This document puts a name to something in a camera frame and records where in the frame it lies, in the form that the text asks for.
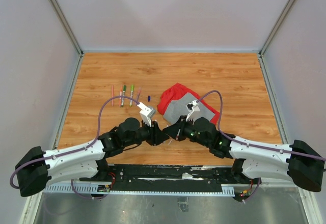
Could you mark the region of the purple pen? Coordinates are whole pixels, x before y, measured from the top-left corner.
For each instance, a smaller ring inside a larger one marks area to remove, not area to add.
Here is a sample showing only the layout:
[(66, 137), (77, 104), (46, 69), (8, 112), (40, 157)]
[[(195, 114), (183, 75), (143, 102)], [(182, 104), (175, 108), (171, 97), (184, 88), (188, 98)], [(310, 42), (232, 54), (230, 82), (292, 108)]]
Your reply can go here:
[(139, 88), (138, 93), (137, 93), (137, 101), (140, 99), (140, 94), (141, 94), (142, 88)]

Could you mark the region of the white marker green end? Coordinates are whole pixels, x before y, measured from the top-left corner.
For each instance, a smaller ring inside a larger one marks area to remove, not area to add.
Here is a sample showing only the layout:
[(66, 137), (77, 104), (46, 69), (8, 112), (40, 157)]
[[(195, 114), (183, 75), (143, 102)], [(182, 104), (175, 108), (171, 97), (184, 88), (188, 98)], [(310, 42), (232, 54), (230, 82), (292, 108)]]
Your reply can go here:
[[(130, 88), (130, 98), (133, 98), (133, 93), (134, 93), (134, 91), (131, 91), (131, 88)], [(133, 100), (129, 100), (130, 107), (132, 107), (132, 104), (133, 104)]]

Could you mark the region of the orange highlighter pen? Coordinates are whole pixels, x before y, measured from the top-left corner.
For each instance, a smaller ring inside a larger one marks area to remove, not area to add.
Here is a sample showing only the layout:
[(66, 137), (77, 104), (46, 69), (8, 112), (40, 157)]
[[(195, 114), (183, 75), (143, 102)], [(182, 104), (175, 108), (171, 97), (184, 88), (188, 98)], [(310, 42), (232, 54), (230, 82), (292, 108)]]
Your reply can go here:
[(123, 95), (123, 85), (121, 85), (120, 87), (120, 94), (119, 94), (119, 107), (121, 107), (121, 103), (122, 103), (122, 96)]

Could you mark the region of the orange white pen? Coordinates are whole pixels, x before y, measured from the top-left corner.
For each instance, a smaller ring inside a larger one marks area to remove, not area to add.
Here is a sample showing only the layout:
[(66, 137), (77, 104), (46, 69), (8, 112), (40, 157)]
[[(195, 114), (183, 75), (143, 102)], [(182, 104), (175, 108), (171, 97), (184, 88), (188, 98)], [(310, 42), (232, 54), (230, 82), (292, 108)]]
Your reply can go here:
[(122, 103), (121, 103), (121, 107), (123, 107), (123, 106), (124, 106), (124, 99), (125, 99), (125, 98), (124, 98), (124, 97), (122, 97)]

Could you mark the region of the pink pen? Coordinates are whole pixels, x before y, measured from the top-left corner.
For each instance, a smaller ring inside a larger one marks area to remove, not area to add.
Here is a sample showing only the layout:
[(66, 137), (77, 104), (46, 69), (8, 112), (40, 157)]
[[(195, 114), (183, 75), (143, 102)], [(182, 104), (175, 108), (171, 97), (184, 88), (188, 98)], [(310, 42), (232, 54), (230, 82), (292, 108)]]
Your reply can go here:
[(111, 100), (111, 105), (114, 106), (114, 95), (115, 95), (115, 90), (114, 90), (114, 85), (111, 86), (111, 96), (112, 96), (112, 100)]

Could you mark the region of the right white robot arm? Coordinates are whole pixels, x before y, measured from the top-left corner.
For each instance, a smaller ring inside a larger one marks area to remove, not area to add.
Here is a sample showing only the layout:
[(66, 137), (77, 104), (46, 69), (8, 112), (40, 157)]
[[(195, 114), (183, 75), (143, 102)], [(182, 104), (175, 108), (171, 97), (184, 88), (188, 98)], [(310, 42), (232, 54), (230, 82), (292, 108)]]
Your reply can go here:
[(192, 122), (181, 116), (163, 131), (177, 141), (201, 144), (216, 157), (234, 159), (231, 178), (236, 183), (271, 178), (290, 181), (307, 191), (321, 191), (325, 159), (304, 141), (282, 145), (251, 141), (219, 131), (204, 117)]

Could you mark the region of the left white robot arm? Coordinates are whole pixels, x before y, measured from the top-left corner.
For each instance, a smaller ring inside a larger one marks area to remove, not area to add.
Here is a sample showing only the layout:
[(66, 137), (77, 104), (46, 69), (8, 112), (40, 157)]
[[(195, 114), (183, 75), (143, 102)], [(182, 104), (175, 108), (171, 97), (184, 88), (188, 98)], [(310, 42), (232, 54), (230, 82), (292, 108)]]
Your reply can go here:
[(13, 176), (21, 197), (41, 192), (47, 186), (79, 178), (105, 180), (109, 175), (106, 159), (121, 154), (129, 146), (147, 142), (158, 146), (168, 140), (157, 122), (147, 125), (135, 118), (128, 118), (93, 141), (60, 149), (31, 148), (15, 166)]

